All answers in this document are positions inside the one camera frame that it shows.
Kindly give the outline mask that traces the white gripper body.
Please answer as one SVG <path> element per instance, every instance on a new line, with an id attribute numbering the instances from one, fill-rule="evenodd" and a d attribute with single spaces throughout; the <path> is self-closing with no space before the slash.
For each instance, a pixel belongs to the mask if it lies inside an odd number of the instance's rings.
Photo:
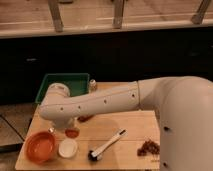
<path id="1" fill-rule="evenodd" d="M 66 129 L 76 129 L 74 118 L 53 120 L 52 125 L 58 131 L 65 131 Z"/>

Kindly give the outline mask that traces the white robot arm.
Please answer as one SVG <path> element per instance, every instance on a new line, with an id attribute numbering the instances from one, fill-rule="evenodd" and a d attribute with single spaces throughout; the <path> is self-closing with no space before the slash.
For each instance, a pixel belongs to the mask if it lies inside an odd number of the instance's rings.
<path id="1" fill-rule="evenodd" d="M 140 80 L 75 97 L 54 83 L 39 113 L 57 122 L 138 109 L 160 115 L 160 171 L 213 171 L 213 82 L 205 78 Z"/>

